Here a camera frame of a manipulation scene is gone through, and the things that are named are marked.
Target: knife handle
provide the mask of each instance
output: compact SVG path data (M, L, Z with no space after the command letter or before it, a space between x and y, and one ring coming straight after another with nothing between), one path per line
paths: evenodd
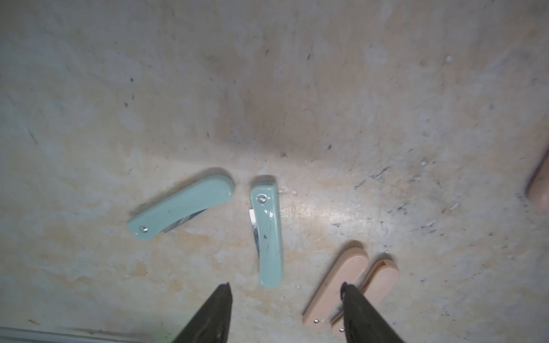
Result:
M266 288L278 286L282 280L282 232L278 189L273 182L258 183L250 192L259 236L259 281Z
M334 263L309 303L301 321L306 327L321 327L330 312L341 302L343 282L353 283L368 267L368 253L361 248L345 250Z
M137 214L127 226L137 238L151 239L181 218L229 201L233 193L234 184L228 177L205 177Z
M399 275L399 268L393 261L381 260L376 262L367 276L366 287L363 289L362 294L373 307L377 307L399 280ZM337 318L332 323L332 332L336 336L345 339L343 313L338 315Z

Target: scratch mark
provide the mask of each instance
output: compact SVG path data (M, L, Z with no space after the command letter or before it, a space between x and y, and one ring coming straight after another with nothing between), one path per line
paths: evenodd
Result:
M358 185L356 185L356 186L355 186L355 190L356 190L358 187L362 186L362 185L364 184L364 182L366 182L366 180L362 180L361 183L359 183Z
M436 223L436 219L430 221L430 222L429 222L428 224L426 224L426 225L420 226L420 227L418 227L417 229L413 229L413 230L410 230L410 231L416 231L416 230L421 230L421 229L425 229L425 228L431 228L431 227L433 227L433 225L434 225L435 223Z
M210 257L210 256L212 256L212 255L215 255L215 254L217 254L217 253L219 252L219 250L220 250L220 249L217 249L216 252L214 252L213 254L206 255L205 257Z
M31 130L30 129L27 129L27 131L29 132L29 134L31 135L32 137L32 140L34 140L35 142L35 145L38 145L38 141L36 140L36 138L34 137L34 135L32 134Z
M433 99L436 98L436 97L438 97L438 95L435 95L435 96L433 96L433 97L430 97L430 98L427 99L427 100L422 101L419 105L414 106L414 107L412 107L411 109L412 109L412 110L415 110L416 108L423 106L424 104L428 103L429 101L433 100Z
M375 180L376 178L380 177L381 175L383 175L384 172L386 172L390 167L385 167L383 168L383 170L381 170L381 172L377 175L371 175L370 177L372 178L372 180Z

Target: concrete floor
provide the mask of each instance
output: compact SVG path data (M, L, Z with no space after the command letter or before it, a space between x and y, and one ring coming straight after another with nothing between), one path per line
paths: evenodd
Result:
M406 341L549 340L549 217L523 195L549 145L547 1L0 6L0 326L169 342L230 282L229 342L336 342L301 313L358 240L400 268L379 310ZM213 167L230 202L125 227ZM269 290L257 175L281 190Z

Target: mint green knife handle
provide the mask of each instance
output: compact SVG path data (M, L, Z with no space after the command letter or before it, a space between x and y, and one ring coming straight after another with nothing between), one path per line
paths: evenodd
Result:
M181 218L229 201L233 193L234 184L228 177L205 177L139 213L127 225L137 238L151 239Z
M265 202L258 200L264 195ZM282 232L278 189L275 183L258 183L250 192L251 207L254 209L259 236L259 281L266 288L278 286L282 280Z

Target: dark stain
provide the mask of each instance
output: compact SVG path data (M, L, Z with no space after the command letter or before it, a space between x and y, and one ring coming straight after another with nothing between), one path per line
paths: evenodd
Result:
M355 186L355 190L356 190L358 187L362 186L362 185L364 184L364 182L366 182L366 180L362 180L361 183L359 183L358 185L356 185L356 186Z
M377 175L371 175L370 177L372 178L372 180L375 180L376 178L379 178L381 175L383 175L384 172L386 172L390 167L385 167L383 168L383 170L381 170L381 172Z
M406 211L406 208L404 206L408 205L408 201L405 201L402 205L400 205L396 210L397 211L400 211L400 210L404 210Z
M524 203L524 202L525 202L524 197L522 196L521 193L517 193L516 196L517 196L517 199L518 199L521 203Z
M31 131L30 129L27 129L27 131L28 131L29 134L31 135L32 140L34 140L35 145L38 145L38 141L36 140L36 138L35 138L34 135L32 134L32 131Z

